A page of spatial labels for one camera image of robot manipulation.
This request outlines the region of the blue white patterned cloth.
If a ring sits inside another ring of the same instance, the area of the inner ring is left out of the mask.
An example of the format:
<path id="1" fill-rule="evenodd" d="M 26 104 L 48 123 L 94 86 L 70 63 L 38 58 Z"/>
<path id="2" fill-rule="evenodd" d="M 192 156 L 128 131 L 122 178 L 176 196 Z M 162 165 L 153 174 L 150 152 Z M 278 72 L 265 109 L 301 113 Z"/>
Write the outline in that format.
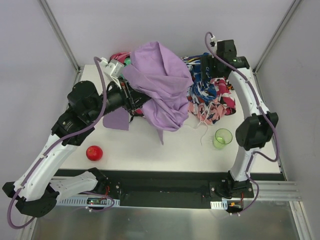
<path id="1" fill-rule="evenodd" d="M 202 55 L 184 56 L 182 61 L 186 64 L 192 78 L 192 85 L 187 90 L 187 99 L 194 104 L 210 103 L 217 97 L 217 91 L 211 78 L 204 73 L 202 79 L 201 57 L 211 56 L 205 52 Z"/>

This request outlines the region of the lavender purple cloth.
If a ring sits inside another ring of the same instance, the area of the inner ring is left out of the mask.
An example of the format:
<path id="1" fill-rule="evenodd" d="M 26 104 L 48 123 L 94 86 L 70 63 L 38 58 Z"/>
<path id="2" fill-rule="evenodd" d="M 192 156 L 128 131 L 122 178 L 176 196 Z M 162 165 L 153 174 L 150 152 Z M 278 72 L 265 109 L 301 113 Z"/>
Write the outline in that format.
<path id="1" fill-rule="evenodd" d="M 130 86 L 151 99 L 141 111 L 155 127 L 159 138 L 163 132 L 175 132 L 189 117 L 187 91 L 193 84 L 187 65 L 158 41 L 148 42 L 132 52 L 119 52 L 110 59 L 130 63 L 121 72 Z"/>

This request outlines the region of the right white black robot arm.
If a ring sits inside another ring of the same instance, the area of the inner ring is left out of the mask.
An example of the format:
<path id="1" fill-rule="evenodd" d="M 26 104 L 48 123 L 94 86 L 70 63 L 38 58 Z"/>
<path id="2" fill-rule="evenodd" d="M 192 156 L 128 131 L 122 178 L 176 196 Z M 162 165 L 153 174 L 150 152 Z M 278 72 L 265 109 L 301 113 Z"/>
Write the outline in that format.
<path id="1" fill-rule="evenodd" d="M 216 195 L 231 199 L 252 188 L 251 169 L 257 155 L 276 136 L 278 114 L 270 112 L 256 91 L 253 71 L 244 56 L 237 55 L 234 40 L 217 40 L 210 32 L 205 36 L 210 54 L 200 58 L 201 78 L 227 78 L 234 87 L 242 107 L 244 121 L 235 131 L 238 151 L 227 177 L 214 188 Z"/>

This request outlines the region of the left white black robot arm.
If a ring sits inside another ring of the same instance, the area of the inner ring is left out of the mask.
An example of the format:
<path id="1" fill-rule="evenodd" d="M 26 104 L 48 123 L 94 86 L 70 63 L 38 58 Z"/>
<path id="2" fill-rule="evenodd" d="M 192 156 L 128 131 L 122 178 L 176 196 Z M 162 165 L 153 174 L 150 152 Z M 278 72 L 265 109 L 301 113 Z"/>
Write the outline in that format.
<path id="1" fill-rule="evenodd" d="M 110 183 L 96 167 L 66 180 L 52 180 L 62 163 L 95 130 L 100 118 L 119 108 L 135 112 L 151 99 L 126 80 L 119 86 L 111 82 L 106 94 L 99 94 L 94 83 L 86 80 L 78 82 L 67 95 L 68 108 L 52 127 L 38 158 L 20 179 L 2 187 L 21 214 L 40 218 L 59 201 L 79 193 L 106 194 Z"/>

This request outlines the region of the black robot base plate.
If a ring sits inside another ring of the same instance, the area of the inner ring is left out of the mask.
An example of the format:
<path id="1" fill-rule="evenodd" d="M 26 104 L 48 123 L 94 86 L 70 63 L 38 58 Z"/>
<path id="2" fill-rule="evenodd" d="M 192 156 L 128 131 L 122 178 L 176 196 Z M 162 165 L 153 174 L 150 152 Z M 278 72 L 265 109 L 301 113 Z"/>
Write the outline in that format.
<path id="1" fill-rule="evenodd" d="M 252 199 L 246 180 L 237 187 L 228 173 L 103 170 L 106 186 L 101 194 L 122 207 L 209 209 L 222 199 Z"/>

